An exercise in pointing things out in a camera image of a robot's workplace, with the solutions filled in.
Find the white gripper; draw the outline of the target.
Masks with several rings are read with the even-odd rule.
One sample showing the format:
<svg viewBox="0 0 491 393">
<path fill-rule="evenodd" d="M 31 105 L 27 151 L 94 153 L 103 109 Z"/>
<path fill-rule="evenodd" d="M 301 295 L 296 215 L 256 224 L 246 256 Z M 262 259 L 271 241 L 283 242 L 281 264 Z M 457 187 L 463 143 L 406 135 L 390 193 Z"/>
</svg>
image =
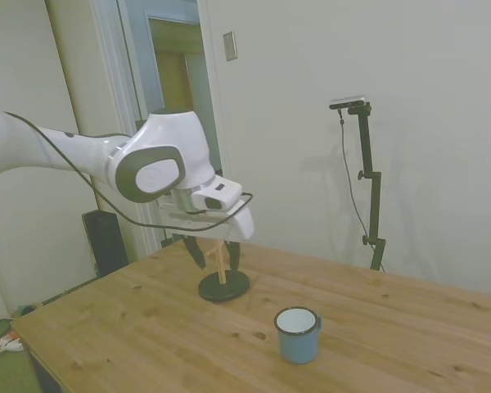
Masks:
<svg viewBox="0 0 491 393">
<path fill-rule="evenodd" d="M 205 255 L 195 237 L 223 239 L 229 255 L 229 266 L 237 271 L 240 266 L 241 244 L 254 234 L 254 222 L 246 202 L 239 200 L 227 211 L 207 210 L 188 214 L 180 210 L 172 198 L 158 200 L 160 219 L 164 226 L 175 227 L 172 233 L 185 235 L 182 240 L 190 256 L 200 269 L 206 266 Z"/>
</svg>

